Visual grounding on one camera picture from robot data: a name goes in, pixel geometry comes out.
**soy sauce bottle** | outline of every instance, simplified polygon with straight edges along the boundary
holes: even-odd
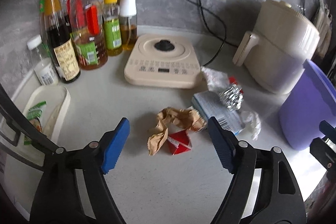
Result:
[[[81,74],[59,0],[45,0],[44,22],[51,59],[62,82],[71,83]]]

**black knob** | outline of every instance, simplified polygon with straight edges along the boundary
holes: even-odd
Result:
[[[170,52],[175,49],[175,46],[169,40],[160,40],[155,43],[154,47],[162,52]]]

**blue gripper pad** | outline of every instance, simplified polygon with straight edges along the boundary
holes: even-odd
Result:
[[[235,170],[234,154],[236,150],[230,138],[224,136],[225,133],[230,134],[231,132],[223,130],[215,117],[211,117],[208,120],[208,131],[223,168],[233,174]]]
[[[129,120],[122,118],[114,130],[114,137],[108,144],[104,152],[104,161],[101,165],[103,174],[106,175],[109,170],[113,169],[117,163],[121,150],[127,140],[130,132]]]

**power cord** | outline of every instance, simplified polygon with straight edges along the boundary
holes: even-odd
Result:
[[[219,50],[216,52],[216,54],[212,57],[212,59],[209,62],[207,62],[206,64],[204,64],[204,66],[208,66],[211,62],[213,62],[213,60],[215,60],[215,58],[218,56],[218,54],[220,53],[220,51],[223,48],[223,46],[224,46],[225,43],[228,44],[228,45],[230,45],[230,46],[237,47],[236,45],[234,45],[234,44],[226,41],[226,38],[227,38],[227,36],[226,36],[226,33],[227,33],[227,31],[226,31],[226,24],[225,24],[225,22],[218,15],[216,15],[215,13],[213,13],[212,11],[210,11],[209,9],[203,7],[201,0],[198,0],[198,2],[194,2],[192,0],[186,0],[186,1],[189,2],[189,3],[191,3],[191,4],[193,4],[193,5],[196,5],[197,7],[200,8],[202,20],[203,20],[203,23],[204,23],[206,29],[208,30],[208,32],[211,35],[213,35],[214,37],[216,37],[217,39],[219,39],[222,42],[221,46],[219,47]],[[212,15],[214,18],[216,18],[219,22],[222,23],[222,25],[224,27],[224,30],[225,30],[225,37],[224,37],[224,39],[221,38],[221,37],[219,37],[218,35],[216,35],[209,28],[208,23],[207,23],[207,21],[205,19],[205,16],[204,16],[204,11],[207,11],[210,15]]]
[[[311,22],[314,22],[315,17],[317,16],[317,14],[318,14],[319,11],[320,11],[320,8],[321,8],[320,0],[318,0],[318,2],[319,2],[319,7],[318,7],[316,13],[314,14],[314,16],[312,17],[312,19],[310,20]],[[306,4],[306,0],[301,0],[301,5],[302,5],[302,9],[303,9],[302,13],[303,13],[304,16],[306,16],[306,15],[305,15],[305,9],[306,9],[306,8],[305,8],[305,4]]]

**white countertop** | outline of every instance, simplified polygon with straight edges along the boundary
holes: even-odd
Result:
[[[201,64],[208,61],[215,50],[211,47],[200,50],[199,46],[219,46],[217,40],[206,35],[139,28],[140,34],[147,32],[187,36],[194,43]],[[210,68],[222,70],[238,80],[244,91],[243,108],[258,112],[262,122],[258,140],[253,141],[248,132],[242,132],[237,138],[255,148],[282,148],[305,200],[323,177],[325,169],[310,155],[309,149],[298,152],[289,146],[278,121],[278,110],[286,96],[263,90],[245,68],[235,67],[231,61],[234,50],[224,47]],[[123,74],[128,56],[129,52],[123,52],[109,57],[102,68],[82,70],[78,80],[66,85],[71,103],[57,144],[66,150],[81,149],[90,141],[99,140],[104,132],[113,130],[122,117],[128,118],[130,135],[115,169],[105,175],[125,221],[128,224],[170,224],[173,218],[176,224],[210,223],[223,201],[232,175],[223,169],[207,131],[191,135],[193,148],[186,153],[172,156],[166,145],[154,156],[149,156],[147,150],[147,130],[156,125],[156,114],[168,106],[191,106],[193,94],[206,90],[206,84],[204,82],[193,90],[131,85]],[[12,186],[16,199],[28,211],[40,177],[40,171],[8,157],[5,182]],[[259,180],[260,170],[256,170],[245,216],[252,212]],[[80,174],[79,184],[83,186]],[[94,216],[85,193],[82,202],[85,212]]]

